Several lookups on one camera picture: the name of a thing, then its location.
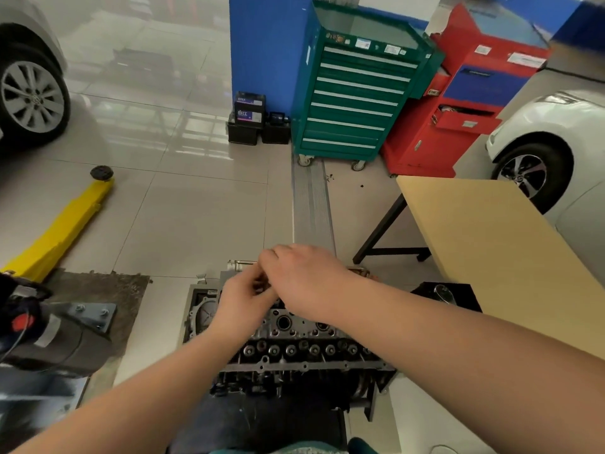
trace car wheel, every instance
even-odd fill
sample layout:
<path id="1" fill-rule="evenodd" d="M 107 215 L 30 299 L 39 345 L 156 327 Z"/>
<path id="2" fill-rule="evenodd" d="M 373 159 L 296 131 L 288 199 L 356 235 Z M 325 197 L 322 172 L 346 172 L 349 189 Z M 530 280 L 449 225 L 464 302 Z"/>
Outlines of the car wheel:
<path id="1" fill-rule="evenodd" d="M 567 189 L 572 170 L 569 154 L 548 144 L 527 143 L 498 161 L 492 179 L 515 182 L 540 213 L 546 213 Z"/>
<path id="2" fill-rule="evenodd" d="M 0 128 L 6 141 L 39 146 L 57 138 L 71 114 L 70 95 L 57 66 L 26 45 L 0 57 Z"/>

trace yellow lift arm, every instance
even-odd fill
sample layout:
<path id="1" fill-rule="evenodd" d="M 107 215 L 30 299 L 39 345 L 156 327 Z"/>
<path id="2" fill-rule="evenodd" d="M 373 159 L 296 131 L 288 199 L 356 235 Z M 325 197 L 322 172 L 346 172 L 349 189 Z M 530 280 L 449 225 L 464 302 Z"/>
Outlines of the yellow lift arm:
<path id="1" fill-rule="evenodd" d="M 2 272 L 42 282 L 78 237 L 87 222 L 101 208 L 101 202 L 114 184 L 113 171 L 96 166 L 90 171 L 93 182 L 73 199 L 53 224 L 26 251 L 9 262 Z"/>

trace person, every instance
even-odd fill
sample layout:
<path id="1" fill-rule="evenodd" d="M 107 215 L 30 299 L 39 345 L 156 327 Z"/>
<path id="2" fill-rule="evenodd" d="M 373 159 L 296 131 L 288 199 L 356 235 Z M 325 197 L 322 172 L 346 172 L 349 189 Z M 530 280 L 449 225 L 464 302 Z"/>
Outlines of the person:
<path id="1" fill-rule="evenodd" d="M 263 274 L 270 288 L 256 294 Z M 277 297 L 390 362 L 500 454 L 605 453 L 605 361 L 362 278 L 328 251 L 298 244 L 264 250 L 258 264 L 231 278 L 201 335 L 14 452 L 163 452 Z"/>

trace yellow tabletop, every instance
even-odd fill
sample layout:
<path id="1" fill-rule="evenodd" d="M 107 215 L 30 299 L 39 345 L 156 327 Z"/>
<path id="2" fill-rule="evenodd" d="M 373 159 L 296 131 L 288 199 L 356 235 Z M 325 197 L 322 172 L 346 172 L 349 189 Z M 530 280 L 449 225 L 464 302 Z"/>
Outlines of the yellow tabletop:
<path id="1" fill-rule="evenodd" d="M 397 183 L 442 275 L 484 313 L 605 359 L 605 290 L 514 183 Z"/>

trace green tool cabinet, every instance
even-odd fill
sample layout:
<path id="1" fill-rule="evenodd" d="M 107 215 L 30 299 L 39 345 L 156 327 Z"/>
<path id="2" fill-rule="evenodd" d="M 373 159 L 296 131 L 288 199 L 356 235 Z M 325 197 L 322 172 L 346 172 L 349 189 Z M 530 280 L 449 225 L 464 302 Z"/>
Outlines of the green tool cabinet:
<path id="1" fill-rule="evenodd" d="M 361 170 L 442 60 L 430 38 L 407 22 L 315 0 L 291 112 L 299 164 L 334 157 Z"/>

